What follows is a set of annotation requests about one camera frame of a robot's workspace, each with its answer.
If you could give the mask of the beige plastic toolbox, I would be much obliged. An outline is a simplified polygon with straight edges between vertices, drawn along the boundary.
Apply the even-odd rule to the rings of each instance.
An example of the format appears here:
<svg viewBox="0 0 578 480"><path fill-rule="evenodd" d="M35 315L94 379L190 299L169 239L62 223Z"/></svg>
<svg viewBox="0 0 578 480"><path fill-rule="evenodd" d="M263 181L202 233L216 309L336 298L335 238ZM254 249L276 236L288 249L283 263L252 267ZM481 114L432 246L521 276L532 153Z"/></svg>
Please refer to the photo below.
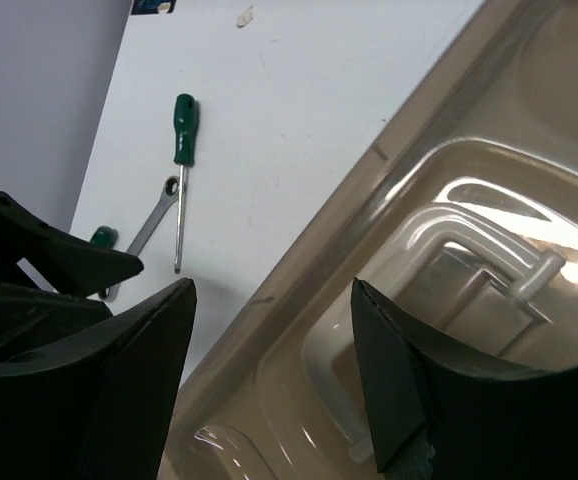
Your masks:
<svg viewBox="0 0 578 480"><path fill-rule="evenodd" d="M578 366L578 1L488 1L183 385L162 479L387 479L352 284Z"/></svg>

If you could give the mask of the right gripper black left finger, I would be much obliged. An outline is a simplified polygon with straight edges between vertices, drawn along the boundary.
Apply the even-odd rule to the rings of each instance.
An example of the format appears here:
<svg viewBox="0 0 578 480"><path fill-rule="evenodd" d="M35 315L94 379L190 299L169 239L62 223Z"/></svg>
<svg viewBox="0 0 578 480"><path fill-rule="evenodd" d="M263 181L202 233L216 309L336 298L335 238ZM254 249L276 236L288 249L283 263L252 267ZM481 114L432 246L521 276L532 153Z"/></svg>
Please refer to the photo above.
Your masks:
<svg viewBox="0 0 578 480"><path fill-rule="evenodd" d="M196 303L183 278L0 362L0 479L155 478Z"/></svg>

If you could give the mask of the long green-handled screwdriver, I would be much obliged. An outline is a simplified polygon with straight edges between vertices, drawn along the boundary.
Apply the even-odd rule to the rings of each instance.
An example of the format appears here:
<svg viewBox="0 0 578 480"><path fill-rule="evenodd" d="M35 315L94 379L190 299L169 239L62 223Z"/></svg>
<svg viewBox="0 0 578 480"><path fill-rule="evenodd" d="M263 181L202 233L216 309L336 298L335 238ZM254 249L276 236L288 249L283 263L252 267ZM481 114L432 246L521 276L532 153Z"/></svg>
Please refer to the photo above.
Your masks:
<svg viewBox="0 0 578 480"><path fill-rule="evenodd" d="M173 112L175 134L173 162L178 167L179 173L174 256L174 272L176 274L181 272L182 267L188 174L189 170L195 164L195 147L199 129L199 119L200 107L196 99L188 93L178 95Z"/></svg>

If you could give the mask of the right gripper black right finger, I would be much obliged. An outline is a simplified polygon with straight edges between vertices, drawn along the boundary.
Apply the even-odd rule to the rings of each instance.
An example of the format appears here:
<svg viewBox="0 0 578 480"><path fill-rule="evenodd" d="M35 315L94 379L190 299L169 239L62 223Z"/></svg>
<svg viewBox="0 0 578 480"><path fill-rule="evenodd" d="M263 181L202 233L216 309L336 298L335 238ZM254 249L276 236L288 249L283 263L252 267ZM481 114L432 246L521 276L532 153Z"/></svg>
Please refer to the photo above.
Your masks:
<svg viewBox="0 0 578 480"><path fill-rule="evenodd" d="M355 280L352 329L376 469L387 479L578 479L578 366L497 358Z"/></svg>

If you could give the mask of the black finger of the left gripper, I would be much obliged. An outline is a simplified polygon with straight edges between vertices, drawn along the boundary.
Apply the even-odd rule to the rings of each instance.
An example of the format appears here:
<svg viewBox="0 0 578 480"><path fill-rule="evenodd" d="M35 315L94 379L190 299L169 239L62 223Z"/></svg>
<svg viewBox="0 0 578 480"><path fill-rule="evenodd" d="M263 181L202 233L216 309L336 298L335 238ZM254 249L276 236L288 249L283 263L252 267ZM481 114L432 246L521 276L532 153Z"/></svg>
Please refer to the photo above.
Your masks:
<svg viewBox="0 0 578 480"><path fill-rule="evenodd" d="M59 293L81 297L121 283L144 269L138 257L64 233L0 191L0 283L36 286L18 266L22 259Z"/></svg>

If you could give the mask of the silver ratchet wrench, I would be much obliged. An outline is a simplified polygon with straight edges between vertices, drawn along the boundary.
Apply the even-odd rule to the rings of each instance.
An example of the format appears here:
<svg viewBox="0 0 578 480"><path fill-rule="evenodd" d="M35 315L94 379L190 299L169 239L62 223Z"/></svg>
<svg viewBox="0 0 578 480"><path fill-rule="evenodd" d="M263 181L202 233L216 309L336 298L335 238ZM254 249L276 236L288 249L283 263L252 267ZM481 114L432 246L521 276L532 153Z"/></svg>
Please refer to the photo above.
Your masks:
<svg viewBox="0 0 578 480"><path fill-rule="evenodd" d="M180 180L177 176L170 176L163 184L160 198L156 203L154 209L145 220L144 224L135 235L134 239L126 249L126 253L132 256L138 256L156 228L160 221L165 216L169 208L177 201L180 190Z"/></svg>

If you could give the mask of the short green-handled screwdriver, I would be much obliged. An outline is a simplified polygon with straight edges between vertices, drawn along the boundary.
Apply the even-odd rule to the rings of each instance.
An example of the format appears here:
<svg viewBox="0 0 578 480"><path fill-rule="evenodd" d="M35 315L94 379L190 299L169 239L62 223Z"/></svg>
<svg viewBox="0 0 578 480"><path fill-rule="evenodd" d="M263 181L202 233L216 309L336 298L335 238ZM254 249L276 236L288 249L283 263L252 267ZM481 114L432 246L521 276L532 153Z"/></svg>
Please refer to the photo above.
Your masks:
<svg viewBox="0 0 578 480"><path fill-rule="evenodd" d="M116 229L102 225L95 230L90 238L90 243L98 247L113 249L118 237L119 234Z"/></svg>

